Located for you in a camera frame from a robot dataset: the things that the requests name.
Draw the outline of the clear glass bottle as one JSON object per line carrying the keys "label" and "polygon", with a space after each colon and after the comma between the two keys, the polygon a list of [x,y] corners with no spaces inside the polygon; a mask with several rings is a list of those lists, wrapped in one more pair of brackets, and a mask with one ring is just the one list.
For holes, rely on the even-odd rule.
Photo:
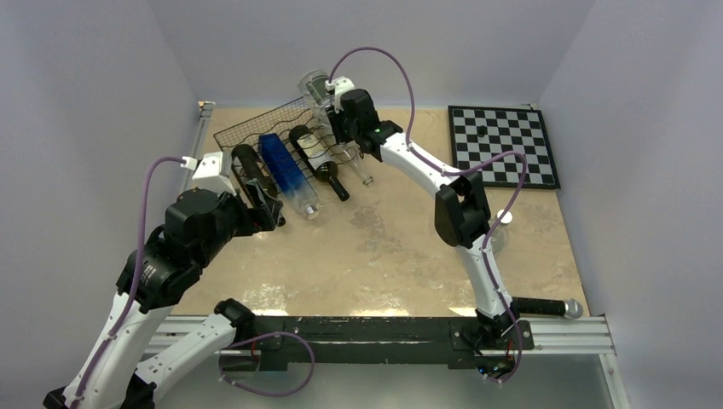
{"label": "clear glass bottle", "polygon": [[373,177],[368,173],[362,161],[362,153],[355,144],[350,142],[334,145],[332,152],[342,164],[345,164],[356,173],[365,187],[370,187],[374,184]]}

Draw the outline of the dark brown wine bottle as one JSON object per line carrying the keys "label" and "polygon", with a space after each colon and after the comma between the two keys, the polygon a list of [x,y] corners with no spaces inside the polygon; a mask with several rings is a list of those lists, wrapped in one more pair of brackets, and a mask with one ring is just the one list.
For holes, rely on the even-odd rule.
{"label": "dark brown wine bottle", "polygon": [[298,125],[289,132],[289,141],[300,158],[312,171],[316,180],[326,183],[344,202],[349,192],[338,179],[338,165],[323,142],[305,125]]}

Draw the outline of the green wine bottle gold label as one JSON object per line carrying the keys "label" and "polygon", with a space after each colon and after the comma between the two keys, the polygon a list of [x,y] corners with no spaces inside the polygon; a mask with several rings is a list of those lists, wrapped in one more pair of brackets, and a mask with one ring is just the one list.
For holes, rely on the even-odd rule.
{"label": "green wine bottle gold label", "polygon": [[256,180],[264,192],[272,198],[278,198],[279,193],[275,182],[263,167],[263,161],[251,145],[239,144],[231,150],[231,157],[234,160],[234,175],[248,197],[251,197],[253,189],[250,182]]}

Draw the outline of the clear bottle white cap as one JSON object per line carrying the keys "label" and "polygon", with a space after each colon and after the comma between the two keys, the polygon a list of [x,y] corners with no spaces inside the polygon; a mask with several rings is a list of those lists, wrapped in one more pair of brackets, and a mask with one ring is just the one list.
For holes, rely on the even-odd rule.
{"label": "clear bottle white cap", "polygon": [[307,72],[299,81],[298,88],[324,134],[333,129],[327,116],[327,108],[333,106],[333,95],[326,89],[329,76],[326,71],[316,69]]}
{"label": "clear bottle white cap", "polygon": [[497,228],[492,232],[489,243],[495,254],[502,252],[509,241],[508,226],[512,223],[513,215],[510,211],[505,212],[499,210],[496,213],[494,222],[497,222]]}

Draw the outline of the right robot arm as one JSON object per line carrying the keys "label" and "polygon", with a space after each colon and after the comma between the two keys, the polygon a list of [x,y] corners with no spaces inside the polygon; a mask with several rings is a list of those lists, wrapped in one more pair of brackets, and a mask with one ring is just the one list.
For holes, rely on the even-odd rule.
{"label": "right robot arm", "polygon": [[491,211],[481,175],[449,168],[411,141],[399,125],[381,120],[364,89],[335,92],[327,116],[339,141],[353,141],[432,196],[437,235],[457,250],[471,282],[481,340],[491,347],[508,340],[517,317],[489,243]]}

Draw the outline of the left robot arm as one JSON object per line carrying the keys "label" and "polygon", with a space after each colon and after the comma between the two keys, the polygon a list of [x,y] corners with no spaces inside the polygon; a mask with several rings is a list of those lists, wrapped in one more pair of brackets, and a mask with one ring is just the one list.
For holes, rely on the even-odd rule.
{"label": "left robot arm", "polygon": [[43,407],[155,408],[209,355],[252,342],[254,313],[228,299],[195,330],[143,357],[156,330],[228,242],[277,227],[278,208],[259,190],[250,195],[251,206],[233,188],[195,187],[178,196],[164,223],[129,255],[107,322],[82,369],[67,386],[48,392]]}

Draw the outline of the blue square glass bottle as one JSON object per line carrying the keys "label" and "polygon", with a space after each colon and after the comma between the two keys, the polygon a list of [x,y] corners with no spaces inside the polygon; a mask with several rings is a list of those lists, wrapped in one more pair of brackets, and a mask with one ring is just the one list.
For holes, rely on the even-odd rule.
{"label": "blue square glass bottle", "polygon": [[276,133],[258,138],[259,152],[287,203],[302,217],[311,220],[319,215],[318,195],[286,145]]}

